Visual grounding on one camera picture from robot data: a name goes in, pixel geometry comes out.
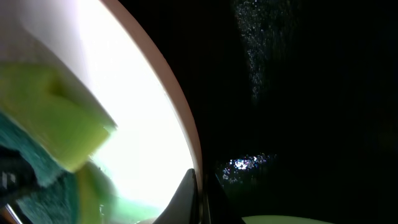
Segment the pale green plate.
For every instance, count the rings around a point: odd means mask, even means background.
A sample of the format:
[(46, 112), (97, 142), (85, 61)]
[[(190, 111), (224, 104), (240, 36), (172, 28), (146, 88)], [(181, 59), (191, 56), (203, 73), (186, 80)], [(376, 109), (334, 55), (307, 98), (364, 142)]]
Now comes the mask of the pale green plate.
[(332, 224), (319, 220), (280, 216), (280, 215), (257, 215), (250, 217), (242, 217), (245, 224)]

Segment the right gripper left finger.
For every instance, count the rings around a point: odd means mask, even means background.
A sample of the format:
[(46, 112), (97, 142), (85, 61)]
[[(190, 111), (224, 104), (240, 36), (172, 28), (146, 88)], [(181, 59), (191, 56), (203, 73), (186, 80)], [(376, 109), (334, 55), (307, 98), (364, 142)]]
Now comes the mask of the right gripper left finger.
[(153, 224), (199, 224), (198, 207), (195, 170), (189, 169), (170, 203)]

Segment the green yellow sponge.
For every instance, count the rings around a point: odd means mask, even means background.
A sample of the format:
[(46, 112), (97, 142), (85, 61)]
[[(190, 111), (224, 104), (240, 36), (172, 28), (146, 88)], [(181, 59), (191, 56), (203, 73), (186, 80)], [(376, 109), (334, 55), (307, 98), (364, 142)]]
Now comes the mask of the green yellow sponge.
[(91, 155), (114, 131), (94, 100), (68, 96), (61, 73), (1, 64), (1, 205), (27, 223), (138, 223), (160, 210), (118, 194)]

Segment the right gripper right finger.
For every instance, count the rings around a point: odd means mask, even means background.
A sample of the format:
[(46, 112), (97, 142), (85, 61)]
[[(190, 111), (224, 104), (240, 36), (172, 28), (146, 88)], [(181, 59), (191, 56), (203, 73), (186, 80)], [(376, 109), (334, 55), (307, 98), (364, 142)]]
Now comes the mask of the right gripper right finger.
[(205, 177), (203, 221), (205, 224), (244, 224), (230, 204), (216, 174)]

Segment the white plate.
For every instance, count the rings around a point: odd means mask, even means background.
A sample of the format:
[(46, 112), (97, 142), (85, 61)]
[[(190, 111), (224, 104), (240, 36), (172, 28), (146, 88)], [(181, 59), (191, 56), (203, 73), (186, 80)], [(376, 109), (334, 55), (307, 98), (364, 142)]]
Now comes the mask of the white plate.
[(94, 100), (112, 120), (114, 131), (91, 160), (123, 198), (161, 214), (189, 169), (201, 190), (200, 143), (183, 91), (120, 2), (1, 0), (3, 62), (58, 70), (68, 96)]

